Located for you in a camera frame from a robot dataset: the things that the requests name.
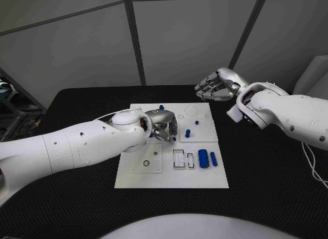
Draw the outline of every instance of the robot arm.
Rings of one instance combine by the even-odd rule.
[[[218,91],[227,90],[228,95],[237,96],[236,104],[227,111],[234,122],[246,119],[259,129],[273,123],[289,137],[328,150],[328,100],[303,95],[289,96],[267,82],[249,84],[227,68],[220,68],[217,72],[217,77],[210,77],[214,76],[211,74],[195,86],[195,95],[218,100]],[[226,86],[223,90],[213,87],[220,82]]]
[[[0,143],[0,206],[36,179],[139,149],[155,125],[169,124],[177,132],[169,111],[146,113],[139,110],[121,112],[108,123],[93,120],[53,133]],[[161,129],[154,131],[157,139],[164,134]],[[161,140],[172,141],[168,135]]]

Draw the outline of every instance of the blue object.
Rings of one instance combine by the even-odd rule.
[[[200,161],[200,167],[207,168],[208,167],[208,153],[204,149],[198,150],[198,161]]]
[[[210,157],[211,157],[213,166],[217,166],[217,161],[215,161],[215,154],[214,154],[214,152],[210,152]]]
[[[187,129],[185,137],[190,138],[190,130]]]

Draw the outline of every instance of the white foam block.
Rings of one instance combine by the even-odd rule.
[[[211,112],[208,108],[208,103],[157,103],[157,104],[131,104],[132,107],[141,107],[142,111],[149,111],[158,109],[158,106],[162,105],[164,109],[171,111],[175,115],[178,122],[178,134],[175,135],[177,141],[174,143],[167,143],[158,141],[154,137],[148,138],[146,146],[154,147],[151,144],[161,145],[161,172],[145,172],[145,173],[131,173],[133,169],[132,159],[136,158],[138,165],[145,160],[152,160],[151,153],[141,153],[141,149],[131,153],[121,153],[121,159],[118,164],[118,172],[115,179],[115,188],[228,188],[226,172],[223,167],[221,153],[218,149],[217,137],[215,142],[200,142],[200,141],[180,141],[180,134],[182,130],[180,127],[184,127],[184,122],[195,120],[207,120],[213,123],[211,133],[215,136],[214,122],[211,118]],[[207,132],[208,129],[204,123],[200,123],[201,132]],[[187,163],[187,153],[191,153],[194,156],[194,170],[174,170],[172,168],[172,150],[184,150],[184,160]],[[208,161],[210,167],[200,168],[198,166],[198,149],[205,149],[208,152]],[[210,159],[210,152],[214,152],[217,159],[217,166],[213,166]]]

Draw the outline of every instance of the white board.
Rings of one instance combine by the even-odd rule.
[[[142,111],[146,112],[158,109],[159,105],[175,115],[178,123],[177,141],[167,143],[152,137],[146,139],[146,145],[139,150],[121,153],[115,188],[228,188],[208,103],[131,104],[129,107],[141,107]],[[181,138],[187,127],[191,128],[191,141]],[[158,163],[158,154],[155,156],[152,154],[152,150],[158,149],[158,144],[161,145],[161,170],[158,170],[158,164],[155,164],[155,170],[149,172],[151,170],[146,170],[149,166],[142,167],[141,165],[145,160],[149,161],[149,165],[151,162]],[[187,153],[192,154],[194,169],[185,167],[185,169],[175,170],[172,168],[174,149],[184,150],[185,162]],[[200,168],[198,166],[198,149],[205,149],[208,152],[208,168]],[[210,152],[215,154],[215,167],[211,163]],[[133,162],[144,169],[142,173],[132,172]]]

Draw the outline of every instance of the black table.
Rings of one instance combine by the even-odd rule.
[[[200,102],[192,86],[66,89],[36,134],[93,120],[131,103]],[[272,125],[234,123],[234,104],[210,102],[230,189],[113,189],[119,156],[29,184],[0,209],[0,236],[99,238],[122,225],[164,214],[223,215],[300,238],[328,238],[328,190],[312,178],[300,143]],[[312,148],[328,179],[328,155]]]

